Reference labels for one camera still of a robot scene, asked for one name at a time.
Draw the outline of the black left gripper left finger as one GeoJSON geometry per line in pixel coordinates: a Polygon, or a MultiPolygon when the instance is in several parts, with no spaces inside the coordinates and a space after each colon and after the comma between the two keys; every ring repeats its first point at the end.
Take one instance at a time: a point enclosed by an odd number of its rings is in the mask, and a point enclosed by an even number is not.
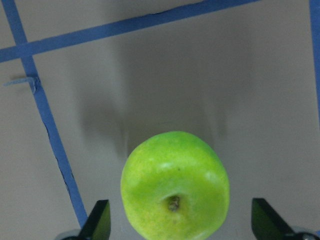
{"type": "Polygon", "coordinates": [[[98,200],[84,226],[77,235],[61,240],[109,240],[111,235],[111,211],[109,200],[98,200]]]}

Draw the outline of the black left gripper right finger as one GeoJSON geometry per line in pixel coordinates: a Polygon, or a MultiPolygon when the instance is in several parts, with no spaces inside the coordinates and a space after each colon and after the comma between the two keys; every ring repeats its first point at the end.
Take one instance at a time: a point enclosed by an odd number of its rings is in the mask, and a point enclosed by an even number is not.
{"type": "Polygon", "coordinates": [[[251,201],[251,230],[257,240],[318,240],[320,235],[304,228],[294,228],[264,198],[251,201]]]}

